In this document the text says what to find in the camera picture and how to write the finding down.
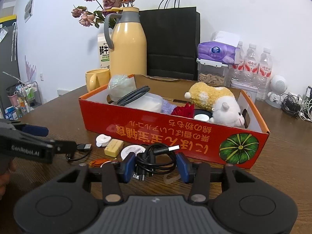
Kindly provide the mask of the person left hand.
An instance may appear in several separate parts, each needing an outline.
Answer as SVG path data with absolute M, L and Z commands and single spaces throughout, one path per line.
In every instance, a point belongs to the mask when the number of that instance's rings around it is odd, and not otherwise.
M 10 161 L 7 171 L 0 176 L 0 198 L 2 199 L 6 191 L 6 186 L 10 181 L 10 174 L 16 171 L 16 165 Z

